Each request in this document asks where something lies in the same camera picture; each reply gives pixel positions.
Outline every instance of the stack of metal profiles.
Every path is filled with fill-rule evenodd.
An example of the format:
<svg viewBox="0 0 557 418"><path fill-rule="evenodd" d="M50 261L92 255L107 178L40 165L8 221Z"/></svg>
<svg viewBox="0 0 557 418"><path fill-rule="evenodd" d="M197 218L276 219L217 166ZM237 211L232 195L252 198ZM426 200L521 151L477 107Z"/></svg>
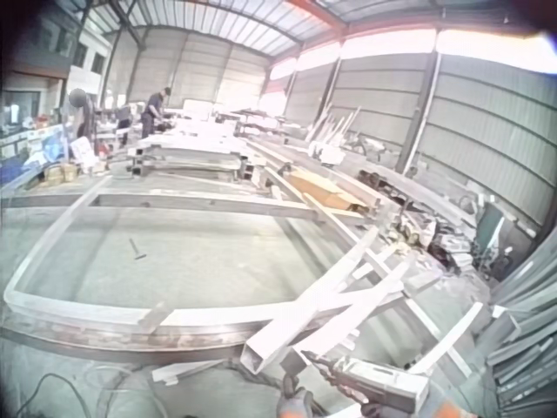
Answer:
<svg viewBox="0 0 557 418"><path fill-rule="evenodd" d="M501 417L557 416L556 251L554 230L493 290L493 302L507 310L482 339L504 342L487 357L498 382Z"/></svg>

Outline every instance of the ceiling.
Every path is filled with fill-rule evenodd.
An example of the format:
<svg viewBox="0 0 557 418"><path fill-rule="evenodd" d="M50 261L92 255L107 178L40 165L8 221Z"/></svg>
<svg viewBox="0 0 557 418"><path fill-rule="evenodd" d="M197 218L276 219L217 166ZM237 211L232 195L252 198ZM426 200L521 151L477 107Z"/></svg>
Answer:
<svg viewBox="0 0 557 418"><path fill-rule="evenodd" d="M57 0L80 13L87 0ZM301 48L326 32L380 19L449 13L461 20L481 13L506 13L500 0L118 0L133 26L169 26L194 30L269 57ZM95 0L90 20L101 33L119 28L119 19L104 0Z"/></svg>

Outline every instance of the dark shirt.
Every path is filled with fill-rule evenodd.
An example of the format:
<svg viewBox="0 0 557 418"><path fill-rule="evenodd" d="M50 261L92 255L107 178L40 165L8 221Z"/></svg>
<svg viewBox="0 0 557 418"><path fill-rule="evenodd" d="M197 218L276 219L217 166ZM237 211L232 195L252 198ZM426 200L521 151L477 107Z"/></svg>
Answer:
<svg viewBox="0 0 557 418"><path fill-rule="evenodd" d="M149 98L149 101L147 102L147 108L145 109L144 113L155 118L156 115L154 115L151 109L149 109L149 106L153 106L160 113L160 106L162 103L163 103L163 97L161 96L161 94L160 93L153 94Z"/></svg>

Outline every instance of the concrete floor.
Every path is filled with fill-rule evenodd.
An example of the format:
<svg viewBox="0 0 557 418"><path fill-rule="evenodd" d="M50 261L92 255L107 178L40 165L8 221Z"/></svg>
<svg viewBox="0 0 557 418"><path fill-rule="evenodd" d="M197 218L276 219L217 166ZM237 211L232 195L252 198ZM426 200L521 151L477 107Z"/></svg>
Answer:
<svg viewBox="0 0 557 418"><path fill-rule="evenodd" d="M184 179L179 174L152 175L140 180L114 180L111 188L125 190L178 189L191 192L253 194L252 185L227 185L219 176ZM89 179L61 185L64 192L82 191ZM1 288L63 209L7 210L0 234ZM129 243L147 253L134 260ZM375 243L375 251L381 243ZM120 307L152 307L165 300L172 307L234 307L293 300L317 279L342 252L326 231L299 219L274 219L233 213L91 208L81 215L57 243L27 292L82 303ZM396 257L387 264L395 265ZM369 287L366 282L356 285ZM417 299L440 329L448 331L469 308L477 289L465 280L444 280ZM423 353L417 337L394 311L378 315L360 327L354 356L402 366ZM100 363L71 359L0 340L3 386L12 408L28 399L42 375L64 375L95 416L101 391L84 379L85 370ZM122 388L149 389L152 367L126 379ZM278 367L269 372L280 377ZM106 377L116 375L110 372ZM351 402L325 383L315 369L301 375L302 384L330 412ZM482 399L483 382L452 386L442 374L436 381L463 408L490 415ZM117 394L109 416L159 416L146 393ZM169 416L199 418L274 416L279 394L265 386L245 382L237 373L214 369L182 380L177 386L154 385L152 390ZM61 382L46 381L31 410L51 418L82 416L73 393Z"/></svg>

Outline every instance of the cardboard box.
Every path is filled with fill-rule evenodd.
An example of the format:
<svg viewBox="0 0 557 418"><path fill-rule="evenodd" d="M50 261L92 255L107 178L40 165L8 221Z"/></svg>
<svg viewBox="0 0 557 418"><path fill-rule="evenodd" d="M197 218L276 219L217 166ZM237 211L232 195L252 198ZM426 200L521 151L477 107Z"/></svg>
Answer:
<svg viewBox="0 0 557 418"><path fill-rule="evenodd" d="M323 206L352 212L369 211L364 202L345 192L331 180L313 172L297 170L291 172L286 180L302 193L312 196Z"/></svg>

